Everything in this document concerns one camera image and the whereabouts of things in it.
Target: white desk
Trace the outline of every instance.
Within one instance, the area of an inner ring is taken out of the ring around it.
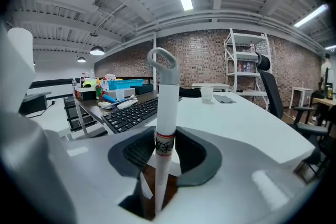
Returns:
[[[48,100],[48,106],[51,102],[55,101],[55,104],[49,107],[42,116],[37,116],[32,118],[33,121],[38,123],[44,130],[52,130],[63,137],[70,134],[70,128],[67,120],[67,115],[64,109],[63,98]],[[27,117],[40,115],[42,111],[34,112],[32,114],[26,115]]]
[[[222,83],[193,83],[191,84],[192,89],[200,88],[200,87],[213,87],[214,90],[225,90],[229,88],[229,85]]]
[[[220,104],[213,99],[204,104],[201,98],[183,98],[178,103],[177,126],[245,142],[292,170],[312,153],[314,146],[308,140],[266,110],[234,93],[216,94],[237,103]],[[156,119],[147,124],[153,125]],[[180,163],[175,149],[172,161]]]
[[[307,89],[307,88],[302,88],[302,87],[292,87],[292,95],[290,97],[289,109],[292,108],[294,91],[300,91],[301,92],[301,98],[300,98],[300,104],[299,104],[299,106],[303,106],[303,103],[305,102],[306,91],[311,91],[312,92],[314,90]]]

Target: white cup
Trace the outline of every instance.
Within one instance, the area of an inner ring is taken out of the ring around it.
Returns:
[[[125,99],[125,89],[117,89],[115,92],[118,101]]]
[[[201,87],[201,95],[203,103],[211,103],[213,91],[214,91],[213,87]]]

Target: office chair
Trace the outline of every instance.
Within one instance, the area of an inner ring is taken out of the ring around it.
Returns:
[[[336,140],[334,137],[331,137],[329,134],[330,134],[332,126],[336,124],[336,105],[334,105],[329,110],[329,112],[327,113],[327,116],[325,117],[325,120],[329,122],[328,136],[322,137],[322,139],[319,141],[319,146],[320,146],[320,151],[326,157],[323,160],[322,164],[320,165],[319,170],[322,170],[322,168],[326,165],[328,161],[335,160]]]
[[[269,101],[269,112],[276,116],[277,118],[281,119],[283,116],[283,105],[282,100],[280,97],[280,93],[277,87],[277,83],[275,81],[274,76],[271,73],[266,72],[270,68],[270,61],[267,57],[259,54],[258,55],[258,62],[257,62],[257,70],[260,73],[261,80],[263,81],[268,101]],[[318,136],[327,136],[328,129],[321,126],[315,126],[310,124],[300,123],[300,119],[304,111],[314,111],[313,108],[304,108],[300,106],[296,106],[293,108],[296,110],[297,116],[293,124],[289,124],[292,128],[298,131],[302,136],[304,136],[311,144],[315,146],[314,151],[312,154],[304,159],[303,161],[308,164],[308,166],[312,169],[310,165],[318,164],[320,162],[320,146],[318,143]]]

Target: white ceiling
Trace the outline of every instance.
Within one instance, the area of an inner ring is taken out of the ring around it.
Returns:
[[[184,12],[180,0],[11,0],[6,20],[34,37],[34,50],[88,53],[100,45],[108,54],[149,40],[189,30],[237,28],[267,32],[312,51],[334,45],[329,11],[293,24],[324,4],[323,0],[192,0]],[[96,31],[98,37],[89,34]]]

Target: box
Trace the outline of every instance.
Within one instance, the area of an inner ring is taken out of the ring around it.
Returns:
[[[142,86],[143,79],[125,79],[108,81],[109,90],[126,89],[131,86]]]
[[[117,96],[115,92],[116,92],[115,90],[110,90],[110,91],[105,91],[104,94],[116,99]],[[133,88],[125,89],[125,98],[130,97],[132,94],[135,95],[135,90]]]
[[[79,93],[79,97],[82,101],[86,100],[96,100],[96,89],[95,88],[75,88]]]
[[[131,88],[135,89],[135,94],[144,94],[153,91],[153,85],[151,84],[144,84],[143,86],[131,86]]]

